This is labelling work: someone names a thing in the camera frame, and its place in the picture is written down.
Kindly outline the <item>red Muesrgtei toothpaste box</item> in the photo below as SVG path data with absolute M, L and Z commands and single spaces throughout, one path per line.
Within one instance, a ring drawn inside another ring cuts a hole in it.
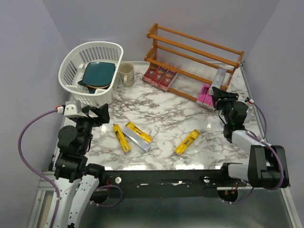
M 168 91 L 174 80 L 176 79 L 178 73 L 172 70 L 168 70 L 164 77 L 159 82 L 160 89 L 164 91 Z

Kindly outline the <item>red 3D toothpaste box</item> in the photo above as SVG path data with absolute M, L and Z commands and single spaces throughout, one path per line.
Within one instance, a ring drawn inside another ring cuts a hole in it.
M 164 75 L 167 73 L 168 69 L 164 67 L 158 67 L 153 76 L 152 76 L 152 85 L 157 86 L 161 79 L 164 77 Z

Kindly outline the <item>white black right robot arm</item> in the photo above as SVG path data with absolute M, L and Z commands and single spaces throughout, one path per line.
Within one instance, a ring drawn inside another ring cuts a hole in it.
M 212 87 L 212 102 L 224 122 L 223 134 L 228 142 L 249 153 L 247 164 L 225 163 L 218 180 L 229 186 L 236 179 L 243 180 L 254 188 L 276 190 L 289 186 L 289 174 L 285 149 L 258 139 L 244 126 L 248 104 L 253 100 L 241 101 L 238 94 Z

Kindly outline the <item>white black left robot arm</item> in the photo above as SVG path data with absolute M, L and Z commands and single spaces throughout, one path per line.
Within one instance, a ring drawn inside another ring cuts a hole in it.
M 108 108 L 108 104 L 101 107 L 81 107 L 77 102 L 65 104 L 63 114 L 75 125 L 63 126 L 58 133 L 55 192 L 46 228 L 78 227 L 94 190 L 104 185 L 104 167 L 88 164 L 85 154 L 90 150 L 92 129 L 110 122 Z

